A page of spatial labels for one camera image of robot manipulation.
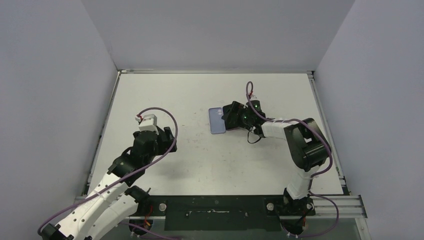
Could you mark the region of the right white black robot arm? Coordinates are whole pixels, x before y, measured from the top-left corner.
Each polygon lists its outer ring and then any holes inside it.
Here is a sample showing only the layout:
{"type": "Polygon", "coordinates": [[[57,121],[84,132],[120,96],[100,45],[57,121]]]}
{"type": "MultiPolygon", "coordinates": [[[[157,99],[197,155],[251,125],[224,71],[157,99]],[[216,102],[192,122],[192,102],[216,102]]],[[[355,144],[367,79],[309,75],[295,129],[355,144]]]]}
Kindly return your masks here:
{"type": "Polygon", "coordinates": [[[246,104],[233,101],[223,106],[221,118],[226,130],[242,128],[260,139],[275,138],[287,142],[295,173],[284,189],[282,207],[290,215],[305,207],[311,195],[313,179],[331,168],[328,166],[320,170],[327,159],[332,159],[332,151],[315,120],[266,118],[259,100],[246,104]]]}

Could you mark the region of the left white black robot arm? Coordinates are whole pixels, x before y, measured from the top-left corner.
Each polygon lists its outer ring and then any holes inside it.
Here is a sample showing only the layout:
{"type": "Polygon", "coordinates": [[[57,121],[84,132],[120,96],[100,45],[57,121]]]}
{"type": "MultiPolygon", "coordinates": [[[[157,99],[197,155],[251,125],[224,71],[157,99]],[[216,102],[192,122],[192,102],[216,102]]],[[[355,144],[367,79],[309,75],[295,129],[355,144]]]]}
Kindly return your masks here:
{"type": "Polygon", "coordinates": [[[133,145],[125,149],[107,169],[88,196],[59,213],[70,213],[56,224],[47,219],[37,233],[44,240],[84,240],[113,200],[124,193],[152,166],[176,151],[176,133],[170,127],[134,132],[133,145]]]}

